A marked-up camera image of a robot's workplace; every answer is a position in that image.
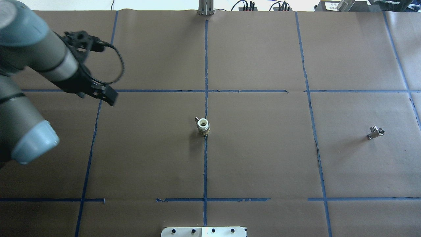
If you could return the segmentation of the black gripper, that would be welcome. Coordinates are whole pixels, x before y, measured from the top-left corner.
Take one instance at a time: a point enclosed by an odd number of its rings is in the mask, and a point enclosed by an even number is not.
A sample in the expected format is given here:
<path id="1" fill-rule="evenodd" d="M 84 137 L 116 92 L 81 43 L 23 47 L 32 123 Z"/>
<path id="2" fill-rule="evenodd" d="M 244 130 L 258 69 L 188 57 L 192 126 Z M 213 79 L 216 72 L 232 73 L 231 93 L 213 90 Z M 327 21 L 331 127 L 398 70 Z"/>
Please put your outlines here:
<path id="1" fill-rule="evenodd" d="M 65 56 L 63 61 L 49 71 L 49 81 L 67 93 L 75 93 L 81 98 L 85 95 L 99 98 L 114 106 L 118 93 L 110 85 L 95 84 L 83 72 L 73 56 Z"/>

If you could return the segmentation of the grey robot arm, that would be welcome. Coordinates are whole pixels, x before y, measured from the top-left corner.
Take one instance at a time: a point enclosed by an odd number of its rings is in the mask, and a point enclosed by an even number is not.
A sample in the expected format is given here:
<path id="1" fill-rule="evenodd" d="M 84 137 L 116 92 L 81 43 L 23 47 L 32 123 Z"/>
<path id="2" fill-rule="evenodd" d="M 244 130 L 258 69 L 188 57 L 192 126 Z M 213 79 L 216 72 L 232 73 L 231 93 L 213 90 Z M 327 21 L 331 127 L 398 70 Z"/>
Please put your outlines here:
<path id="1" fill-rule="evenodd" d="M 59 137 L 36 109 L 16 77 L 43 77 L 61 91 L 80 98 L 91 96 L 113 106 L 125 65 L 109 42 L 86 31 L 54 32 L 47 22 L 18 0 L 1 1 L 1 165 L 9 161 L 26 165 L 52 150 Z M 111 82 L 96 79 L 85 61 L 90 52 L 109 47 L 117 53 L 121 71 Z"/>

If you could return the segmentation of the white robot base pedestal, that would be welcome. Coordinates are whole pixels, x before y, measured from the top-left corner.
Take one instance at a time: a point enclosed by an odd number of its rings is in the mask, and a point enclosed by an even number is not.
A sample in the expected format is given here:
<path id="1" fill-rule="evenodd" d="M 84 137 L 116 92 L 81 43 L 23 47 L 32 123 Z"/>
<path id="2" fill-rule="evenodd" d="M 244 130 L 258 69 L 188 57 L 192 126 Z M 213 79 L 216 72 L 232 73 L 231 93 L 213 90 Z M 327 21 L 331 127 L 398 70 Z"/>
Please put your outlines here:
<path id="1" fill-rule="evenodd" d="M 241 226 L 166 227 L 161 237 L 247 237 Z"/>

